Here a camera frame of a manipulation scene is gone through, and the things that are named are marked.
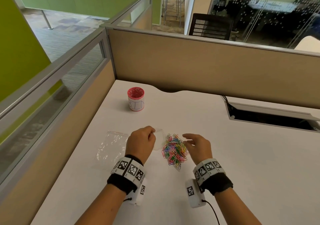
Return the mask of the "person's right hand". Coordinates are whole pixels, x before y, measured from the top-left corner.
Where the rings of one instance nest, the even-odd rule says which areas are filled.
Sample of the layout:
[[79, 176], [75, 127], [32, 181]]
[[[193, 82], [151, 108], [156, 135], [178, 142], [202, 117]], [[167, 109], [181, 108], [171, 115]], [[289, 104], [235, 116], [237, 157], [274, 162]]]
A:
[[206, 159], [213, 158], [211, 143], [209, 140], [205, 139], [203, 136], [198, 134], [186, 133], [182, 136], [186, 138], [186, 140], [194, 141], [194, 147], [186, 148], [196, 166]]

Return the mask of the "person's left hand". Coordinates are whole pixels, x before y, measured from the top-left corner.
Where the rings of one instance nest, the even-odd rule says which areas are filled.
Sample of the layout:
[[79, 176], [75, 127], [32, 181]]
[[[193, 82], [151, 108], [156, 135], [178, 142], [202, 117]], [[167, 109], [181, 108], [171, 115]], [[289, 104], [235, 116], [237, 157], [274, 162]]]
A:
[[144, 165], [153, 151], [154, 143], [144, 138], [143, 128], [135, 130], [127, 139], [125, 156], [135, 157]]

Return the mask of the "small clear plastic bag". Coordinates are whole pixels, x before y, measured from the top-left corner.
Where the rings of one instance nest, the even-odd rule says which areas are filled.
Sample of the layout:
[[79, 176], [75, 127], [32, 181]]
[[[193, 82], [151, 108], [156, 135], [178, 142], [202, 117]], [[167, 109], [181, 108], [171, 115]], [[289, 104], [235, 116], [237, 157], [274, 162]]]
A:
[[166, 144], [166, 135], [164, 131], [160, 128], [155, 128], [154, 136], [156, 137], [153, 151], [163, 150], [163, 147]]

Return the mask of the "person's right forearm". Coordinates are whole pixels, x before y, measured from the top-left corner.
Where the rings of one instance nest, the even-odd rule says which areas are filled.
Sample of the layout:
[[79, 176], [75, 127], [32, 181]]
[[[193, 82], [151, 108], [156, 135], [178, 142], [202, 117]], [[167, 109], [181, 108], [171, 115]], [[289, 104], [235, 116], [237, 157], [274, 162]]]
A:
[[216, 192], [214, 197], [227, 225], [262, 225], [233, 188]]

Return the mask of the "pile of colourful paper clips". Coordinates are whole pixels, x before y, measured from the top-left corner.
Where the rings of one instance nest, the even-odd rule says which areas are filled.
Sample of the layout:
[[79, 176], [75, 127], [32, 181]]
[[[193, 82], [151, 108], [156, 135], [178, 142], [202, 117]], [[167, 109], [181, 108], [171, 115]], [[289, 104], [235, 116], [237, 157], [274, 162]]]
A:
[[166, 136], [162, 156], [167, 160], [168, 165], [173, 166], [177, 171], [181, 171], [181, 165], [187, 161], [188, 154], [189, 152], [178, 134], [168, 134]]

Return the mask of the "white marker wrist band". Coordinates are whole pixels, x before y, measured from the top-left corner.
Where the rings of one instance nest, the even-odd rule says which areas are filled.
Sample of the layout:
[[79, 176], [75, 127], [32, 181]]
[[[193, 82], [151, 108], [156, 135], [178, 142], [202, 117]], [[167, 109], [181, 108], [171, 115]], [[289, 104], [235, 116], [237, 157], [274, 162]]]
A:
[[226, 174], [221, 164], [215, 158], [209, 158], [200, 162], [194, 169], [193, 173], [197, 184], [201, 186], [211, 176], [223, 173]]
[[110, 174], [121, 175], [139, 187], [145, 178], [146, 170], [143, 165], [132, 158], [122, 157]]

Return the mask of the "pink mesh cup white label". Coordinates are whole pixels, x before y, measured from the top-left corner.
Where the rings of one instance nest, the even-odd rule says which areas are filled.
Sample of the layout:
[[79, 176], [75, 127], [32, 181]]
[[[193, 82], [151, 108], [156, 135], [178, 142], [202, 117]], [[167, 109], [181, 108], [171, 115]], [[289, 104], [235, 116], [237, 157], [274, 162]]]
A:
[[132, 87], [127, 91], [130, 110], [139, 112], [145, 107], [145, 91], [141, 87]]

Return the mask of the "clear zip bag red strip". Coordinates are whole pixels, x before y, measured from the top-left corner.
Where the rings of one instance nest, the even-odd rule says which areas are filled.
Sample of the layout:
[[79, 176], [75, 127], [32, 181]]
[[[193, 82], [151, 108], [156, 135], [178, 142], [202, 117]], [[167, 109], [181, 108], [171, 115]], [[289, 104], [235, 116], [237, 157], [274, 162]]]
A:
[[125, 133], [108, 131], [98, 148], [97, 161], [102, 165], [114, 165], [124, 156], [128, 137], [129, 135]]

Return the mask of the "black cloth wristband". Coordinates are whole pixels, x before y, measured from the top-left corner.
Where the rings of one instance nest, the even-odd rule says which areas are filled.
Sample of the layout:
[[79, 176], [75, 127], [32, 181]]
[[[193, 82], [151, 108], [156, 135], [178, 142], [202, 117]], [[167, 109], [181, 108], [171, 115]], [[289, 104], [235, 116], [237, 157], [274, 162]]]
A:
[[207, 178], [200, 185], [202, 190], [208, 190], [213, 196], [216, 193], [226, 191], [228, 188], [233, 188], [232, 181], [224, 173], [217, 173]]
[[[132, 159], [140, 163], [140, 161], [137, 158], [132, 157]], [[114, 185], [115, 187], [117, 187], [121, 191], [124, 191], [126, 193], [126, 195], [128, 195], [131, 191], [136, 191], [137, 188], [139, 188], [134, 183], [127, 180], [125, 177], [123, 177], [121, 175], [117, 175], [117, 174], [110, 174], [110, 177], [107, 180], [107, 184]]]

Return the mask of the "beige desk partition panel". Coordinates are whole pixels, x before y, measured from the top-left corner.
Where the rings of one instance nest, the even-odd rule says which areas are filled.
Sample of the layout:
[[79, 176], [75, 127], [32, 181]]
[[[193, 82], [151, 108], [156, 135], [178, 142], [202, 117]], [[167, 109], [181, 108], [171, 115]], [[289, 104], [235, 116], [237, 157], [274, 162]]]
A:
[[118, 80], [320, 109], [320, 53], [106, 27]]

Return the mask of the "glass and beige side partition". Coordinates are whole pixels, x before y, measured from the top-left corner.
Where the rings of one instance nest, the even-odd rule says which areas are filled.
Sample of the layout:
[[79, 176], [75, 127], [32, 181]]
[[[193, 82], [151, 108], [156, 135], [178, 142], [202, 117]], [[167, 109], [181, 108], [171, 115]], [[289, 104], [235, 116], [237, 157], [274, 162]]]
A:
[[0, 103], [0, 225], [30, 225], [112, 84], [100, 27]]

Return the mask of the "black mesh office chair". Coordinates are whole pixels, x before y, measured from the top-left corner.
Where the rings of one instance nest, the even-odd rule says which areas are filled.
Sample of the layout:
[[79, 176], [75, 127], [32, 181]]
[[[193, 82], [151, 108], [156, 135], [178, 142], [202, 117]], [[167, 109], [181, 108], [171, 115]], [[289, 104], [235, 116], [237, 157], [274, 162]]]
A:
[[229, 40], [233, 20], [229, 17], [194, 13], [189, 36]]

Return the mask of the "white chair back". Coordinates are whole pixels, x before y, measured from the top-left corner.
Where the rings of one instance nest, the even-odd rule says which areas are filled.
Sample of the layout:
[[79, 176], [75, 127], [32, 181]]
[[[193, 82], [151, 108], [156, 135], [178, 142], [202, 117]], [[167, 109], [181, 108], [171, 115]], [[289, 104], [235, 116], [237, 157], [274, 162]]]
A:
[[306, 36], [297, 44], [294, 50], [320, 56], [320, 40], [313, 36]]

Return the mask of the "white meeting room table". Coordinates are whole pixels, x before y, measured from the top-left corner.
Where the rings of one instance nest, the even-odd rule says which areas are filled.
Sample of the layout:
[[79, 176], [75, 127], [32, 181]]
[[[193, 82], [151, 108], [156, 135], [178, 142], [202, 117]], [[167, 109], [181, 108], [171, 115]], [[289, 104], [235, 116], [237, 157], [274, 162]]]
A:
[[259, 0], [258, 2], [251, 0], [248, 5], [253, 9], [276, 13], [291, 13], [298, 7], [298, 5], [294, 3], [273, 0]]

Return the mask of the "metal floor post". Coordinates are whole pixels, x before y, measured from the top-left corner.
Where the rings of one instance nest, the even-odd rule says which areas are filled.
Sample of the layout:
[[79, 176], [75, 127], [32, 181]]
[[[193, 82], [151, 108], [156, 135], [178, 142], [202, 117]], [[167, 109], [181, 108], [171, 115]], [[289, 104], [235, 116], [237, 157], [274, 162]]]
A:
[[40, 11], [41, 11], [41, 13], [42, 13], [42, 16], [43, 16], [43, 18], [44, 18], [45, 22], [46, 22], [47, 28], [48, 28], [49, 30], [52, 30], [52, 29], [53, 29], [53, 27], [50, 25], [50, 22], [48, 21], [48, 19], [47, 19], [47, 16], [46, 16], [45, 12], [44, 12], [43, 10], [40, 10]]

